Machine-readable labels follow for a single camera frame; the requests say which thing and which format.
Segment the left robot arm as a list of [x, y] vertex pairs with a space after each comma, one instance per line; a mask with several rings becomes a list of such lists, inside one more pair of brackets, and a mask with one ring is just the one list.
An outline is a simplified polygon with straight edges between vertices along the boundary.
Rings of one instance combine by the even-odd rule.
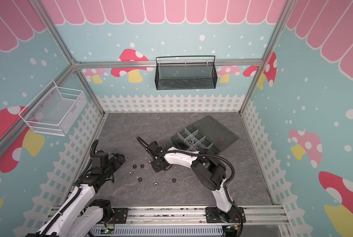
[[26, 236], [84, 237], [95, 224], [114, 220], [111, 202], [93, 198], [105, 182], [114, 182], [114, 173], [125, 161], [122, 154], [91, 152], [90, 165], [73, 184], [71, 196], [44, 226]]

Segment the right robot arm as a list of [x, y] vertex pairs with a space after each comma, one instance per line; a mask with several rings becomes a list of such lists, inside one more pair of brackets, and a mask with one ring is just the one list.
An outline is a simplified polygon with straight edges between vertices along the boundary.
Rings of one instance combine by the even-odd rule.
[[224, 223], [240, 221], [238, 207], [229, 195], [227, 184], [235, 176], [233, 165], [223, 157], [202, 151], [184, 151], [175, 147], [162, 148], [156, 141], [140, 142], [152, 157], [151, 165], [156, 173], [169, 170], [172, 165], [192, 169], [200, 183], [211, 190], [216, 201], [213, 217]]

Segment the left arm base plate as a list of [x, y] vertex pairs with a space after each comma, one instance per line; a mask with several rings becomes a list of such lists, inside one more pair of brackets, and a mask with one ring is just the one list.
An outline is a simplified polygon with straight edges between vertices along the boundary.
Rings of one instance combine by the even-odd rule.
[[113, 207], [112, 208], [112, 215], [111, 218], [109, 219], [109, 222], [107, 224], [113, 225], [113, 224], [126, 224], [127, 218], [128, 218], [128, 208], [123, 208], [123, 207]]

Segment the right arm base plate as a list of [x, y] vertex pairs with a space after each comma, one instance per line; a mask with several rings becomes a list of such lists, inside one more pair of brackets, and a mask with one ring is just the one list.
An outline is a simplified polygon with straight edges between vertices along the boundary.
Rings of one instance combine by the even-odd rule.
[[246, 217], [242, 207], [232, 206], [228, 212], [224, 212], [217, 207], [206, 208], [207, 223], [245, 223]]

